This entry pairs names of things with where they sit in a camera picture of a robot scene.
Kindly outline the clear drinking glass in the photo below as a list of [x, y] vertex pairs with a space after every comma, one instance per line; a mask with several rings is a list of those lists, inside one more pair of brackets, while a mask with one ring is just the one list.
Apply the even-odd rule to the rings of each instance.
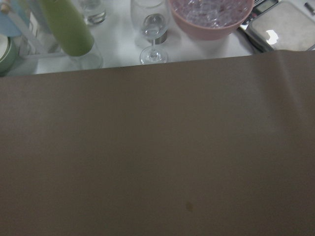
[[104, 0], [79, 0], [84, 21], [87, 25], [98, 25], [106, 19]]

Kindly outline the clear wine glass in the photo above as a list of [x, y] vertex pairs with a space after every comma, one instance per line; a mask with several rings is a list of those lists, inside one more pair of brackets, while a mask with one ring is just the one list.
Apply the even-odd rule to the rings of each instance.
[[130, 16], [133, 26], [151, 46], [140, 54], [141, 64], [157, 64], [168, 62], [168, 53], [156, 44], [168, 30], [170, 13], [165, 0], [132, 0]]

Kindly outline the green tumbler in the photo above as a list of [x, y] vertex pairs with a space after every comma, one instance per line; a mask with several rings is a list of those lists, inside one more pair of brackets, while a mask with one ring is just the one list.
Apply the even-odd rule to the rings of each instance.
[[62, 50], [72, 57], [87, 54], [94, 38], [81, 14], [69, 0], [40, 0], [48, 27]]

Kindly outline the white green bowl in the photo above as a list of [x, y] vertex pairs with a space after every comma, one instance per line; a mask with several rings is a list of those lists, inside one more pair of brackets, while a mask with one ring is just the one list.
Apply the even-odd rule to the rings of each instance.
[[13, 66], [18, 52], [11, 37], [0, 35], [0, 75], [6, 74]]

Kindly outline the light blue cup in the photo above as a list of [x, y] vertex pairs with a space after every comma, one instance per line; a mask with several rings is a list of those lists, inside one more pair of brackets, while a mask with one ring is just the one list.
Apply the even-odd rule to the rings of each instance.
[[8, 37], [17, 37], [22, 34], [8, 14], [2, 12], [0, 12], [0, 33]]

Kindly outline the pink bowl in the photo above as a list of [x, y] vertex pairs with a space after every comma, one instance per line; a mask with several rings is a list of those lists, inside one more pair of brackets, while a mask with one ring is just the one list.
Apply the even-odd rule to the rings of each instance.
[[251, 13], [253, 0], [169, 0], [177, 26], [200, 40], [218, 40], [233, 33]]

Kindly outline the kitchen scale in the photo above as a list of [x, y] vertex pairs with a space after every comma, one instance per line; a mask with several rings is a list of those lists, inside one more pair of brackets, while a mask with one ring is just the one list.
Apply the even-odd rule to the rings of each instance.
[[315, 21], [288, 1], [254, 1], [240, 29], [262, 52], [315, 49]]

